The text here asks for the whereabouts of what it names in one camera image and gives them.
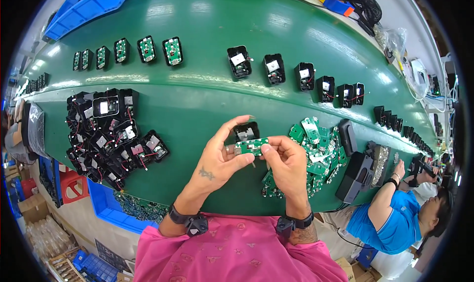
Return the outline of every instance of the pink shirt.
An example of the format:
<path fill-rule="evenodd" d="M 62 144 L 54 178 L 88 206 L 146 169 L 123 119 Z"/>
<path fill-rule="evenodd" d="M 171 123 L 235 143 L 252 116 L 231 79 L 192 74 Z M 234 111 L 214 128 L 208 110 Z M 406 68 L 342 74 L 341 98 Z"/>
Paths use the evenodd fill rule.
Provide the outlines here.
<path fill-rule="evenodd" d="M 134 282 L 347 281 L 322 241 L 292 244 L 278 217 L 206 214 L 209 230 L 168 238 L 151 226 L 138 241 Z"/>

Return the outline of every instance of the tattoo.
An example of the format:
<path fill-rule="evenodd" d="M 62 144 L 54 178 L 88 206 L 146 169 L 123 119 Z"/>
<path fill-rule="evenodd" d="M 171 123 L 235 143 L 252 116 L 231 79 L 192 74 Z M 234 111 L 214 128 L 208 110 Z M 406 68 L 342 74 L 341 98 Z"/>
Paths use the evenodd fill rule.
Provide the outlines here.
<path fill-rule="evenodd" d="M 204 166 L 201 168 L 201 170 L 199 170 L 199 175 L 201 175 L 202 177 L 206 177 L 209 180 L 213 180 L 215 178 L 212 172 L 207 172 L 206 170 L 204 170 Z"/>
<path fill-rule="evenodd" d="M 311 211 L 311 205 L 308 200 L 306 200 L 306 209 Z M 317 242 L 316 223 L 313 221 L 309 227 L 304 229 L 296 228 L 292 232 L 289 241 L 293 245 Z"/>

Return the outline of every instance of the green workbench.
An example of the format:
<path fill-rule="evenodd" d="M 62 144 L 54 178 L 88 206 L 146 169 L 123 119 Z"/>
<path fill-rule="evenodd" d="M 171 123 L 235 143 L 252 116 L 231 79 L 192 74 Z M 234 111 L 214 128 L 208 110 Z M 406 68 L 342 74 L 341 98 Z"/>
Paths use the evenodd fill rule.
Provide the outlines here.
<path fill-rule="evenodd" d="M 153 36 L 158 59 L 140 62 L 135 44 Z M 179 36 L 184 62 L 168 67 L 161 41 Z M 127 64 L 111 63 L 108 70 L 74 71 L 76 51 L 95 51 L 126 37 L 132 45 Z M 246 45 L 253 73 L 234 79 L 227 48 Z M 286 71 L 284 84 L 270 86 L 262 63 L 265 54 L 281 53 Z M 351 109 L 317 103 L 316 90 L 301 92 L 293 68 L 312 62 L 316 78 L 331 75 L 336 85 L 365 84 L 364 105 Z M 141 133 L 154 129 L 171 155 L 148 171 L 136 170 L 126 179 L 126 192 L 150 201 L 170 204 L 188 182 L 206 142 L 223 122 L 241 114 L 256 116 L 262 137 L 287 135 L 291 126 L 315 116 L 322 127 L 343 118 L 354 125 L 359 150 L 367 141 L 398 151 L 406 166 L 418 151 L 399 133 L 375 124 L 373 108 L 385 105 L 404 125 L 413 126 L 425 143 L 435 149 L 436 137 L 427 114 L 408 92 L 406 83 L 383 54 L 363 36 L 333 16 L 296 0 L 127 0 L 120 9 L 96 19 L 47 45 L 29 66 L 26 75 L 49 73 L 48 88 L 28 99 L 45 111 L 45 150 L 65 165 L 70 147 L 64 123 L 66 99 L 81 91 L 132 88 L 139 92 L 136 121 Z M 313 211 L 335 209 L 335 191 L 345 167 L 331 184 L 310 199 Z M 280 215 L 284 200 L 260 195 L 267 172 L 264 161 L 256 168 L 237 172 L 212 193 L 203 211 L 237 215 Z M 360 193 L 354 204 L 370 201 L 376 189 Z"/>

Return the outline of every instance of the blue plastic bin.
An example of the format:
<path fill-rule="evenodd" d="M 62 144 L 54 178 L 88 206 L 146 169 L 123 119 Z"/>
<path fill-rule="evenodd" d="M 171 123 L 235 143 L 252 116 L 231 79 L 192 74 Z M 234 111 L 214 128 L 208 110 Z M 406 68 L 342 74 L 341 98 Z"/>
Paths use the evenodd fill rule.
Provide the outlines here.
<path fill-rule="evenodd" d="M 87 184 L 95 215 L 101 220 L 137 234 L 141 234 L 147 226 L 158 228 L 156 222 L 137 220 L 135 217 L 125 214 L 119 202 L 115 200 L 114 190 L 111 188 L 97 184 L 90 179 L 87 179 Z"/>
<path fill-rule="evenodd" d="M 87 274 L 93 274 L 104 282 L 117 281 L 118 269 L 112 267 L 107 262 L 103 261 L 93 253 L 89 254 L 80 264 L 81 270 L 86 271 Z"/>
<path fill-rule="evenodd" d="M 80 25 L 119 8 L 125 0 L 66 0 L 44 34 L 58 40 Z"/>

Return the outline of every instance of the blue shirt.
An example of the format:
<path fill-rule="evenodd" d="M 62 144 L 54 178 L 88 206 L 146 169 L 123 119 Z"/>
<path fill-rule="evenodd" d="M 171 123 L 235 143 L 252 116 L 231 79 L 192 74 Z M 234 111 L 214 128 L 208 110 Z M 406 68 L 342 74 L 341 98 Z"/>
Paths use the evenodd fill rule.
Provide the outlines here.
<path fill-rule="evenodd" d="M 397 190 L 392 196 L 393 208 L 388 220 L 377 232 L 369 219 L 370 203 L 355 209 L 346 230 L 362 242 L 386 254 L 398 254 L 421 240 L 418 212 L 421 206 L 413 192 Z"/>

